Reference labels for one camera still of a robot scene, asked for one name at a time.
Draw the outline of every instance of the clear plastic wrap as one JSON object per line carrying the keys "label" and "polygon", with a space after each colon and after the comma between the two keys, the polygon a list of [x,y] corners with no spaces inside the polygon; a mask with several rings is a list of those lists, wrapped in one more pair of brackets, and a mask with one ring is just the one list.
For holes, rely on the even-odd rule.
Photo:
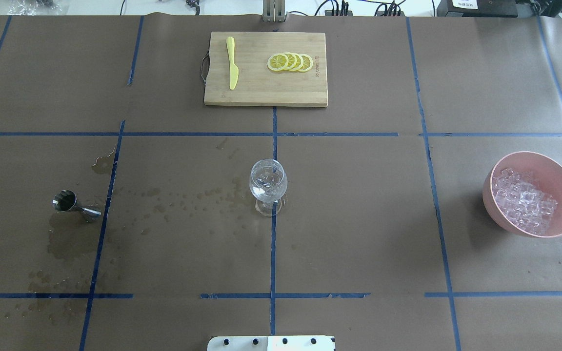
{"label": "clear plastic wrap", "polygon": [[57,16],[66,14],[69,0],[10,0],[8,14]]}

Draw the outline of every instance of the yellow knife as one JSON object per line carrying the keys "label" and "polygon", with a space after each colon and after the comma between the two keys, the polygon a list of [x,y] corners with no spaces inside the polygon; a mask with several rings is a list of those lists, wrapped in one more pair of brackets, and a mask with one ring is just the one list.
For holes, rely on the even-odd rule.
{"label": "yellow knife", "polygon": [[234,61],[236,51],[236,40],[234,37],[227,37],[227,52],[229,53],[229,89],[234,90],[238,84],[238,66]]}

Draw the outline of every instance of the bowl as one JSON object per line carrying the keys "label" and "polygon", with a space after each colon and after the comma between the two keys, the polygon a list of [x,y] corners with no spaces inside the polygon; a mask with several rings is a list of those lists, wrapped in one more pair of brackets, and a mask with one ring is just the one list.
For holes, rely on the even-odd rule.
{"label": "bowl", "polygon": [[[543,235],[535,235],[523,231],[511,223],[498,208],[493,197],[492,177],[499,176],[502,169],[511,168],[515,172],[532,171],[539,180],[538,189],[552,195],[558,203],[548,230]],[[489,216],[507,231],[526,237],[554,238],[562,235],[562,166],[552,158],[532,151],[518,151],[502,157],[487,175],[482,187],[482,202]]]}

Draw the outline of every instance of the metal jigger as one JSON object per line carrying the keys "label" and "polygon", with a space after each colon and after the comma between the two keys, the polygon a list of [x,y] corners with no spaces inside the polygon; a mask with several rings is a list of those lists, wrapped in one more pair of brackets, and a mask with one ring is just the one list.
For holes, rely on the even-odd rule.
{"label": "metal jigger", "polygon": [[101,217],[101,210],[94,206],[84,206],[78,203],[78,197],[70,190],[60,191],[53,198],[53,207],[61,213],[79,212],[82,214],[86,222],[94,222]]}

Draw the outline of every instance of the clear glass goblet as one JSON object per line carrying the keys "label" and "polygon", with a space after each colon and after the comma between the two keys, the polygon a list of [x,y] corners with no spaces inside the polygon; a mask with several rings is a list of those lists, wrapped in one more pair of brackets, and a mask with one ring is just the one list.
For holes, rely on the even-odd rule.
{"label": "clear glass goblet", "polygon": [[272,159],[259,160],[250,170],[250,191],[255,196],[257,212],[266,217],[277,215],[285,205],[287,174]]}

